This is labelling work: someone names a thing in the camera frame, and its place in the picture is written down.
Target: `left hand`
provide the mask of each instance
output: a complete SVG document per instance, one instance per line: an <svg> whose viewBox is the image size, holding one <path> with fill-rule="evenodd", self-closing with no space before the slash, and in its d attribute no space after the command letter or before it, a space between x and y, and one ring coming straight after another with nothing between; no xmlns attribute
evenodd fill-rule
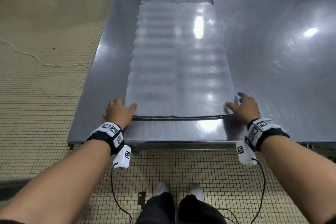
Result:
<svg viewBox="0 0 336 224"><path fill-rule="evenodd" d="M103 117L107 122L115 123L119 125L121 129L124 129L131 123L137 107L138 104L133 103L130 108L126 108L122 103L122 98L116 98L108 102L106 113Z"/></svg>

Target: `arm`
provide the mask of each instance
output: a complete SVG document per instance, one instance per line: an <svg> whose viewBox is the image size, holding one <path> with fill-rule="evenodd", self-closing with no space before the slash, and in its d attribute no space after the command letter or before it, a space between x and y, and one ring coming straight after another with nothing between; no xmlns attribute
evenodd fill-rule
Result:
<svg viewBox="0 0 336 224"><path fill-rule="evenodd" d="M126 109L121 98L110 101L104 118L124 129L137 108ZM1 209L0 219L30 223L73 223L110 162L104 141L90 140L79 150L47 168Z"/></svg>
<svg viewBox="0 0 336 224"><path fill-rule="evenodd" d="M226 103L245 124L261 118L252 97L239 93L241 105ZM270 136L261 152L294 203L313 224L336 216L336 164L284 136Z"/></svg>

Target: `hand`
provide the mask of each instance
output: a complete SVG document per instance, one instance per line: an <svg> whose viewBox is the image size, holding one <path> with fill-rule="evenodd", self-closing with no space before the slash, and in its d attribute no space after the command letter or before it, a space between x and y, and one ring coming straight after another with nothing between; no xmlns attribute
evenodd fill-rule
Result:
<svg viewBox="0 0 336 224"><path fill-rule="evenodd" d="M230 108L235 116L240 119L246 126L251 120L261 118L258 104L254 98L249 97L245 93L239 92L238 96L241 97L241 104L226 102L225 106Z"/></svg>
<svg viewBox="0 0 336 224"><path fill-rule="evenodd" d="M115 123L119 125L121 129L124 129L131 123L137 107L138 104L133 103L130 108L126 108L122 103L122 99L116 98L108 102L106 113L103 117L107 122Z"/></svg>

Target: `black pants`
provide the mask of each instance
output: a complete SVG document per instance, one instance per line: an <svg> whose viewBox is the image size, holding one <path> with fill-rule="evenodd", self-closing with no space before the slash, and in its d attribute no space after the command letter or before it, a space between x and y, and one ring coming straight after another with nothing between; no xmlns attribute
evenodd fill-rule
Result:
<svg viewBox="0 0 336 224"><path fill-rule="evenodd" d="M216 208L197 200L194 195L188 195L182 199L178 221L198 224L227 224L223 215ZM170 193L165 192L147 201L136 224L172 224L174 222L175 206L173 197Z"/></svg>

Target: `white cable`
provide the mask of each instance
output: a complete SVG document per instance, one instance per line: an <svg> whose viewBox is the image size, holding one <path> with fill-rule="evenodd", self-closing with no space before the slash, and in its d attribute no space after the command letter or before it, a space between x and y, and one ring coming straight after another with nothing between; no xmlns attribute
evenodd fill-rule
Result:
<svg viewBox="0 0 336 224"><path fill-rule="evenodd" d="M38 57L36 57L36 56L34 56L34 55L30 54L30 53L27 53L27 52L19 52L17 49L15 49L15 47L14 47L10 42L8 42L8 41L6 41L6 40L4 40L4 39L1 39L1 38L0 38L0 41L3 41L3 42L5 42L5 43L9 44L9 45L13 48L13 50L14 50L16 53L19 53L19 54L25 54L25 55L29 55L29 56L34 57L35 59L37 59L38 61L40 61L40 63L41 63L42 65L44 65L44 66L52 66L52 67L75 67L75 66L84 66L84 67L86 67L87 69L90 69L90 67L88 67L88 66L86 66L86 65L84 65L84 64L74 64L74 65L69 65L69 66L57 66L57 65L51 65L51 64L44 64Z"/></svg>

